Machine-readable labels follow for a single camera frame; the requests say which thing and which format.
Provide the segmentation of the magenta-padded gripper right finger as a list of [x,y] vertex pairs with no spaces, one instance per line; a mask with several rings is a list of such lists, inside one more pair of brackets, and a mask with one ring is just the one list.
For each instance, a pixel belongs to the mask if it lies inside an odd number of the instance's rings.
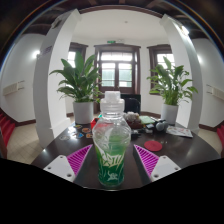
[[180,170],[180,167],[165,155],[157,156],[138,145],[134,146],[134,152],[137,154],[137,158],[140,160],[140,164],[151,182]]

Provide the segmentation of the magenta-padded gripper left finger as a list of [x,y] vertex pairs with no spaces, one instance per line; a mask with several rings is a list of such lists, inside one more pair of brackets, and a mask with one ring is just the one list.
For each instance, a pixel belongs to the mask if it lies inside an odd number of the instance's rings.
[[92,144],[87,145],[68,156],[59,155],[50,162],[44,170],[67,181],[73,182],[80,173],[91,148]]

